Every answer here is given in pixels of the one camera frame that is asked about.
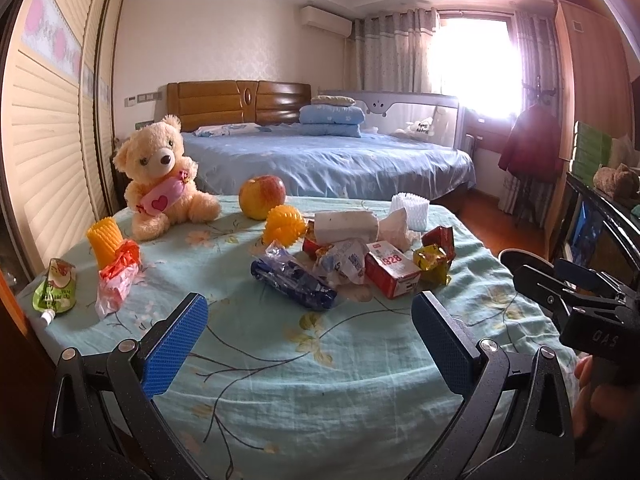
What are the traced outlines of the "person's right hand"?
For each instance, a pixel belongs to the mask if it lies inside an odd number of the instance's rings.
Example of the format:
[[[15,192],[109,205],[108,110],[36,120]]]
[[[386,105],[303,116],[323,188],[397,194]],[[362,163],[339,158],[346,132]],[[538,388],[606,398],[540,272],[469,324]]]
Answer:
[[[592,356],[582,354],[574,369],[579,386],[579,394],[572,414],[573,434],[576,438],[584,435],[593,416],[599,416],[608,422],[625,420],[639,392],[638,387],[631,389],[611,384],[593,387],[591,385],[592,367]]]

